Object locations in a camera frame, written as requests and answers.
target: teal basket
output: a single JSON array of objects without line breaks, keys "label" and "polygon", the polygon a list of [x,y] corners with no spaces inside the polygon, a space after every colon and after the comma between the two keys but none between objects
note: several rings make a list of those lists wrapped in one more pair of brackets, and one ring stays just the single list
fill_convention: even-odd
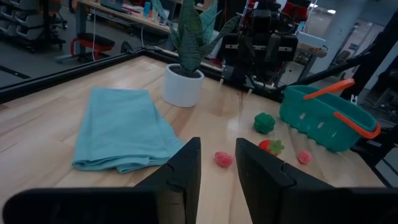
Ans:
[{"label": "teal basket", "polygon": [[322,90],[288,86],[280,118],[332,152],[348,150],[361,136],[372,139],[380,133],[377,121],[362,108],[329,93],[353,84],[349,79]]}]

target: white pot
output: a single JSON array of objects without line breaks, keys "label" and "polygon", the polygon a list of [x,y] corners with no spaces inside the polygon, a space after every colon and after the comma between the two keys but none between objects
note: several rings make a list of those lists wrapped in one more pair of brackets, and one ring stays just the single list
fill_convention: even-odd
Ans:
[{"label": "white pot", "polygon": [[163,100],[175,106],[195,106],[199,102],[200,88],[205,79],[204,74],[198,70],[200,78],[184,77],[171,71],[170,67],[174,66],[180,65],[167,65],[164,72]]}]

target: black metal frame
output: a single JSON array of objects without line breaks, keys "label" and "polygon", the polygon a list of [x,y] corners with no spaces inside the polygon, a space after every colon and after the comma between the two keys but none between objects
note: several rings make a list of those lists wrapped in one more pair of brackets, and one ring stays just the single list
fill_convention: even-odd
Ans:
[{"label": "black metal frame", "polygon": [[[57,72],[43,77],[29,79],[20,83],[16,83],[14,85],[2,87],[0,88],[0,103],[5,103],[7,101],[29,95],[31,93],[50,88],[52,86],[91,74],[98,70],[141,56],[150,57],[165,63],[178,63],[177,56],[168,54],[167,51],[155,48],[139,48],[135,50],[122,49],[122,52],[122,54],[117,56],[103,58],[101,60],[86,63],[84,65],[80,65],[78,67],[71,68],[62,72]],[[221,72],[213,70],[207,66],[201,65],[199,69],[208,78],[212,78],[215,80],[220,80],[223,78]],[[225,80],[224,83],[231,87],[239,88],[244,91],[248,91],[250,89],[248,86],[242,86],[239,83],[233,83],[229,80]],[[278,102],[282,102],[283,99],[280,91],[278,90],[253,90],[253,93]]]},{"label": "black metal frame", "polygon": [[[374,71],[384,60],[386,55],[389,53],[392,46],[398,39],[398,33],[394,30],[398,26],[398,10],[384,29],[383,34],[378,38],[376,45],[372,45],[367,51],[364,51],[361,55],[348,60],[341,65],[337,65],[329,70],[325,70],[318,74],[291,83],[290,85],[308,85],[326,77],[330,77],[338,72],[342,72],[348,68],[360,65],[357,72],[354,74],[356,84],[351,88],[345,90],[342,97],[348,99],[352,94],[359,94],[368,82]],[[78,78],[89,73],[93,73],[102,68],[106,68],[117,63],[125,62],[140,56],[146,56],[154,58],[156,60],[163,61],[165,63],[176,63],[178,58],[174,54],[170,54],[168,51],[161,50],[159,48],[141,48],[134,50],[127,42],[122,44],[121,55],[113,56],[98,60],[96,62],[90,62],[79,67],[65,70],[63,72],[53,73],[40,78],[28,79],[24,82],[10,85],[0,88],[0,103],[4,103],[30,93],[43,90],[50,86],[58,85],[62,82]],[[252,89],[254,94],[266,97],[276,102],[282,102],[283,94],[282,91],[288,85],[281,86],[275,89],[258,89],[253,88],[250,85],[242,85],[242,83],[236,83],[228,78],[224,77],[219,70],[213,70],[207,66],[201,65],[200,70],[205,74],[206,77],[215,80],[223,79],[224,83],[238,88],[244,91]]]}]

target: orange object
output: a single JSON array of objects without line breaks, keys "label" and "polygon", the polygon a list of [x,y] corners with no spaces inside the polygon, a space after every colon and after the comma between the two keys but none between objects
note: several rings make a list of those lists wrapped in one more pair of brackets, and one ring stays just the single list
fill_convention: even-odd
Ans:
[{"label": "orange object", "polygon": [[373,139],[378,134],[380,134],[381,127],[379,123],[376,123],[376,128],[373,132],[369,132],[361,127],[359,127],[354,121],[350,120],[340,112],[335,111],[333,113],[336,118],[340,119],[342,122],[346,123],[350,128],[354,129],[358,134],[362,135],[367,139]]},{"label": "orange object", "polygon": [[338,83],[335,83],[333,85],[330,85],[330,86],[328,86],[326,88],[323,88],[323,89],[321,89],[319,91],[316,91],[315,93],[311,93],[311,94],[305,95],[304,96],[304,100],[309,100],[309,99],[318,97],[320,95],[323,95],[325,93],[335,93],[335,92],[338,92],[340,90],[344,90],[344,89],[346,89],[346,88],[348,88],[348,87],[350,87],[350,86],[352,86],[354,84],[355,84],[354,79],[353,78],[349,78],[349,79],[340,81]]},{"label": "orange object", "polygon": [[76,10],[77,9],[77,0],[73,0],[73,9]]}]

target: workbench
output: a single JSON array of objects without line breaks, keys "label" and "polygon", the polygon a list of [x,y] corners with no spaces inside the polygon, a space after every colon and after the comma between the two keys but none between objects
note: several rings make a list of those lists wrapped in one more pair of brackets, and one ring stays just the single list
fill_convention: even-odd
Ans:
[{"label": "workbench", "polygon": [[[161,31],[161,32],[166,32],[170,33],[170,28],[168,26],[161,26],[159,25],[158,22],[153,22],[152,19],[150,18],[145,18],[142,14],[127,14],[127,13],[122,13],[115,11],[113,9],[110,9],[108,7],[102,6],[99,2],[95,2],[95,0],[78,0],[78,5],[76,9],[76,36],[79,33],[84,33],[86,32],[86,8],[85,6],[88,6],[92,9],[95,10],[100,10],[103,12],[110,13],[114,16],[118,16],[122,19],[125,19],[127,21],[132,21],[132,22],[138,22],[140,24],[143,24],[145,26],[149,26],[155,30]],[[203,11],[205,8],[199,7],[198,10]],[[81,47],[79,45],[75,46],[76,52],[78,54],[84,54],[85,53],[85,48]],[[174,50],[174,44],[169,36],[166,44],[166,49],[167,50]],[[324,49],[318,49],[315,48],[311,45],[307,45],[304,43],[298,43],[297,49],[304,50],[306,52],[310,52],[311,54],[315,55],[316,57],[324,57],[327,54],[327,51]],[[65,56],[57,58],[57,61],[63,60]]]},{"label": "workbench", "polygon": [[[214,154],[234,154],[236,138],[254,144],[280,139],[278,157],[335,187],[383,187],[355,152],[332,153],[279,118],[280,104],[205,78],[199,104],[179,108],[161,98],[166,64],[141,56],[0,105],[0,205],[21,190],[43,187],[133,187],[158,167],[127,174],[115,170],[82,172],[71,165],[80,123],[91,88],[146,89],[184,141],[201,137],[201,186],[197,223],[251,223],[236,163],[221,168]],[[258,113],[271,114],[275,129],[268,135],[253,128]],[[301,165],[296,155],[312,153]]]}]

